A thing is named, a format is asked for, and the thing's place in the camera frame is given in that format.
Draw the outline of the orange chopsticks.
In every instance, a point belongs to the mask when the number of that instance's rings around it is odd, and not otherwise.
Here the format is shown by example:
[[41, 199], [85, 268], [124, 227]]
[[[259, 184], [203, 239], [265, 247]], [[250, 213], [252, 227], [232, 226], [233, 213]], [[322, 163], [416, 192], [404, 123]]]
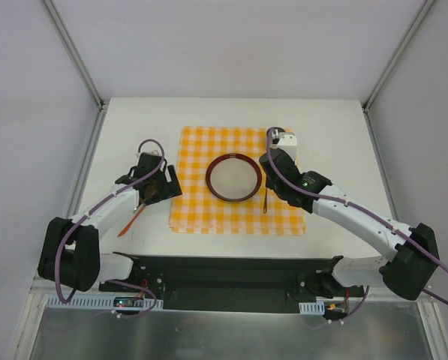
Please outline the orange chopsticks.
[[128, 230], [133, 225], [134, 221], [140, 216], [140, 214], [143, 212], [144, 209], [145, 209], [144, 205], [140, 205], [138, 208], [135, 209], [134, 216], [131, 218], [131, 220], [128, 222], [128, 224], [117, 235], [118, 238], [124, 236], [128, 232]]

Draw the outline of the yellow white checkered cloth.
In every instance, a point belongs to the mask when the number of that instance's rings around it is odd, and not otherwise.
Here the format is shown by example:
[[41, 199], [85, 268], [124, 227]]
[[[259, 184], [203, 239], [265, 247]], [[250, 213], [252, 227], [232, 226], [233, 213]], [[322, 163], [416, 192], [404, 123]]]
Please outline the yellow white checkered cloth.
[[182, 129], [176, 172], [182, 195], [172, 200], [169, 224], [176, 233], [299, 236], [305, 233], [304, 211], [268, 193], [265, 186], [250, 199], [225, 202], [211, 194], [206, 169], [218, 156], [247, 155], [254, 161], [266, 150], [266, 130], [251, 127], [191, 127]]

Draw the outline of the copper spoon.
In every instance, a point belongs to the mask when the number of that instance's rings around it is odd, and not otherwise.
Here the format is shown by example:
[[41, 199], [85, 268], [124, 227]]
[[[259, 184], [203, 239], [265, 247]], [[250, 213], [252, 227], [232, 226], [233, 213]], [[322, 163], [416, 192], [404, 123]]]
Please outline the copper spoon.
[[263, 198], [263, 213], [266, 214], [268, 211], [268, 188], [265, 187], [264, 198]]

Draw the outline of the red rimmed cream plate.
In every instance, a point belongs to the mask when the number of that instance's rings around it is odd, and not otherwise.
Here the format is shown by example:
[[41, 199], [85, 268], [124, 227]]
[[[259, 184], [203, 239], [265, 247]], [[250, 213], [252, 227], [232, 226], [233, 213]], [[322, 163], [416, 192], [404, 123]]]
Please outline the red rimmed cream plate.
[[262, 184], [257, 163], [247, 155], [227, 153], [216, 157], [207, 167], [205, 183], [212, 195], [228, 203], [252, 198]]

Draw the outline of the metal cup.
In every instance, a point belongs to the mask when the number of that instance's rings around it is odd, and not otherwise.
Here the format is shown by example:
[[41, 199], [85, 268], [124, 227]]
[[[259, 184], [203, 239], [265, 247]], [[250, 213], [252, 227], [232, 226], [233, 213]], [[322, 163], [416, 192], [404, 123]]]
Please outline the metal cup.
[[282, 127], [271, 127], [270, 129], [268, 129], [268, 134], [272, 138], [279, 138], [280, 133], [285, 133], [285, 132], [286, 132], [286, 130], [283, 129]]

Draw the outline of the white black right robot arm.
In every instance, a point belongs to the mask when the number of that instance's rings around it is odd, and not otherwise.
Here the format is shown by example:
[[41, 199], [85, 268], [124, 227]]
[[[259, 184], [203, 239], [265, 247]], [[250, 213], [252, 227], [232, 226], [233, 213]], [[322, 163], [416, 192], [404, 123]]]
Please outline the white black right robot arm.
[[266, 186], [280, 200], [338, 224], [378, 252], [357, 259], [336, 256], [329, 268], [308, 280], [309, 285], [327, 298], [353, 286], [385, 286], [406, 300], [419, 297], [437, 268], [433, 262], [438, 256], [437, 242], [429, 226], [411, 227], [382, 218], [321, 174], [300, 172], [281, 149], [270, 149], [259, 163]]

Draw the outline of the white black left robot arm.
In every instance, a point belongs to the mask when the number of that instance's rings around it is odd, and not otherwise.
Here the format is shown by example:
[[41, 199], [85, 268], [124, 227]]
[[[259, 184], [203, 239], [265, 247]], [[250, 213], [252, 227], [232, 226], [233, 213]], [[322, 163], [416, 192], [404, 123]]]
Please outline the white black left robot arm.
[[62, 288], [85, 292], [98, 281], [116, 280], [137, 290], [142, 274], [126, 255], [101, 253], [100, 241], [122, 218], [147, 206], [182, 195], [176, 168], [158, 154], [142, 152], [137, 165], [117, 178], [108, 193], [70, 218], [55, 217], [44, 238], [38, 274]]

